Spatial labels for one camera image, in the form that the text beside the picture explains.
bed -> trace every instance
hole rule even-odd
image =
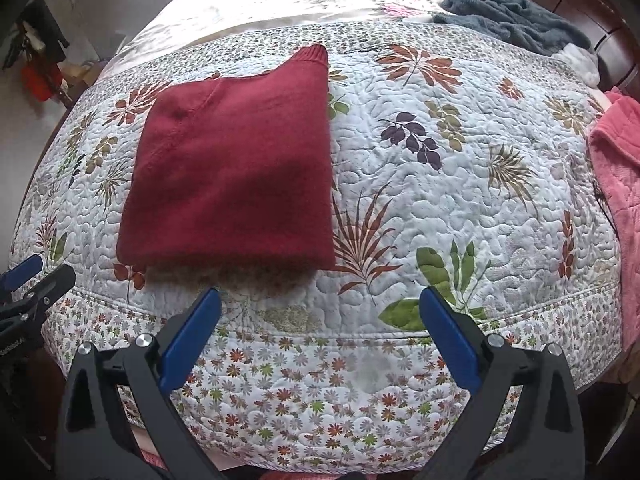
[[[158,332],[215,286],[223,318],[172,393],[185,424],[223,466],[335,473],[423,466],[468,400],[419,320],[429,284],[485,332],[560,343],[576,387],[596,380],[622,349],[620,247],[585,143],[608,101],[558,60],[430,23],[438,1],[174,0],[125,46],[36,169],[11,247],[11,265],[39,253],[44,272],[76,270],[43,326],[60,367],[84,340]],[[119,263],[158,93],[261,73],[311,43],[331,63],[335,269]]]

blue gripper pad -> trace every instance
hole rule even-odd
[[[158,386],[163,395],[184,385],[221,315],[218,292],[210,288],[162,354]]]
[[[32,254],[0,276],[0,288],[8,292],[18,290],[42,270],[42,258]]]
[[[420,294],[418,305],[420,318],[457,386],[475,395],[482,384],[478,356],[452,317],[449,305],[444,304],[444,301],[431,287],[425,288]]]

sweater ribbed cuff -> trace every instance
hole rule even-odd
[[[313,44],[311,46],[304,46],[297,51],[290,61],[319,61],[323,64],[329,63],[329,55],[326,52],[324,45]]]

red sweater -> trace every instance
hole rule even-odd
[[[172,86],[149,111],[116,253],[123,264],[335,263],[327,52]]]

pink blanket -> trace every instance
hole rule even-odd
[[[612,102],[588,137],[593,170],[611,209],[622,251],[622,346],[640,335],[640,104],[607,92]]]

